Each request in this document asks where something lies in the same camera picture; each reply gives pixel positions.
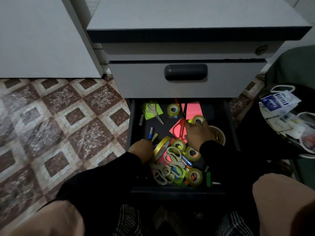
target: blue and white package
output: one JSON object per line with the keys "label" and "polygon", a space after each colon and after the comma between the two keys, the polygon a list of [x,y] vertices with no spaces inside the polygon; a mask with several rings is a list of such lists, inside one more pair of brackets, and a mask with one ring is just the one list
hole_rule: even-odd
{"label": "blue and white package", "polygon": [[301,99],[286,90],[262,98],[261,101],[270,113],[276,116],[285,115],[290,112],[301,102]]}

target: cabinet top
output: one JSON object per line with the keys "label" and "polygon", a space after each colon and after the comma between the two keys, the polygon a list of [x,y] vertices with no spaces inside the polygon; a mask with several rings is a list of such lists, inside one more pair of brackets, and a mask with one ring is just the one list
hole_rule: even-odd
{"label": "cabinet top", "polygon": [[101,0],[87,30],[90,35],[94,30],[122,34],[248,28],[303,30],[305,34],[310,25],[284,0]]}

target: blue marker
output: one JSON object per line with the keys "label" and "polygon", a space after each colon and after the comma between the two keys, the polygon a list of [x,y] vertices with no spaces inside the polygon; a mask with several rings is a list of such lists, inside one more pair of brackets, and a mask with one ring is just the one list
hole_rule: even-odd
{"label": "blue marker", "polygon": [[150,134],[149,134],[149,140],[152,139],[152,136],[153,136],[153,130],[154,130],[154,127],[151,127],[150,129]]}
{"label": "blue marker", "polygon": [[192,167],[192,162],[190,160],[188,160],[183,154],[181,155],[181,157],[190,167]]}

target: yellow tape roll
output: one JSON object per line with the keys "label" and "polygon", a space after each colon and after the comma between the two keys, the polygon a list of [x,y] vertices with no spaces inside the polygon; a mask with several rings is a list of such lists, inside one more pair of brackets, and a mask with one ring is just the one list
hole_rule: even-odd
{"label": "yellow tape roll", "polygon": [[156,160],[159,159],[163,155],[163,153],[166,151],[167,147],[169,146],[170,141],[171,141],[171,138],[166,136],[156,146],[156,148],[154,149],[154,156]]}
{"label": "yellow tape roll", "polygon": [[171,117],[175,117],[175,116],[179,115],[179,112],[180,112],[180,107],[178,104],[172,103],[169,106],[167,106],[167,113]]}
{"label": "yellow tape roll", "polygon": [[185,175],[186,180],[192,186],[198,186],[202,183],[203,175],[202,172],[196,168],[189,168]]}
{"label": "yellow tape roll", "polygon": [[205,119],[203,116],[201,116],[201,115],[196,115],[196,116],[193,117],[191,123],[192,123],[192,124],[195,124],[195,123],[196,123],[196,120],[199,120],[199,121],[202,123],[202,122],[205,121],[206,119]]}
{"label": "yellow tape roll", "polygon": [[172,142],[172,147],[178,148],[178,149],[183,153],[183,152],[185,152],[185,150],[186,150],[186,143],[185,143],[183,140],[175,139],[175,140]]}
{"label": "yellow tape roll", "polygon": [[190,161],[197,161],[197,160],[199,160],[199,158],[201,157],[200,153],[195,151],[196,152],[196,156],[192,156],[190,154],[191,150],[195,151],[191,146],[188,146],[186,151],[185,151],[185,156],[188,158],[188,160],[190,160]]}

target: hand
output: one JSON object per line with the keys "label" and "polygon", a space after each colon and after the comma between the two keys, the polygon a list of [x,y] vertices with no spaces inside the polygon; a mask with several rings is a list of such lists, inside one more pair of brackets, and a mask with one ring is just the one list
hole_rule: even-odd
{"label": "hand", "polygon": [[203,121],[202,124],[198,122],[190,124],[187,122],[185,127],[187,131],[187,135],[185,135],[187,143],[197,152],[199,152],[204,142],[215,140],[215,135],[208,126],[207,121]]}
{"label": "hand", "polygon": [[153,144],[150,140],[141,139],[132,144],[128,152],[140,158],[142,164],[147,163],[153,156]]}

